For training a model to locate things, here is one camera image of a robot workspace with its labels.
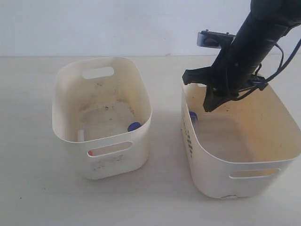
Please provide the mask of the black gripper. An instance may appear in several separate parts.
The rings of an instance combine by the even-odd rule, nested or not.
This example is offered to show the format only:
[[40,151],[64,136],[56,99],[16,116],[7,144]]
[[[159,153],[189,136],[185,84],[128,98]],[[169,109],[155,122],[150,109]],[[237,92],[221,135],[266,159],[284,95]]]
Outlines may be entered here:
[[203,108],[205,112],[212,112],[263,81],[254,73],[267,54],[266,38],[235,37],[231,44],[220,49],[211,66],[187,69],[182,80],[185,85],[206,85]]

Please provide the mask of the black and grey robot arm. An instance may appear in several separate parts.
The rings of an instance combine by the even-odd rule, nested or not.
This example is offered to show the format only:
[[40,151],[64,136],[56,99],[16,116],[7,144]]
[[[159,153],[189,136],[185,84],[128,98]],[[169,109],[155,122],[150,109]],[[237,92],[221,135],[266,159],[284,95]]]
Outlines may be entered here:
[[255,90],[264,90],[296,55],[297,43],[289,58],[281,60],[277,70],[268,78],[258,75],[262,61],[278,41],[301,24],[299,0],[253,0],[250,12],[237,34],[198,33],[197,45],[218,48],[220,52],[211,66],[187,69],[182,80],[206,86],[203,102],[205,112],[212,112],[228,101],[239,101]]

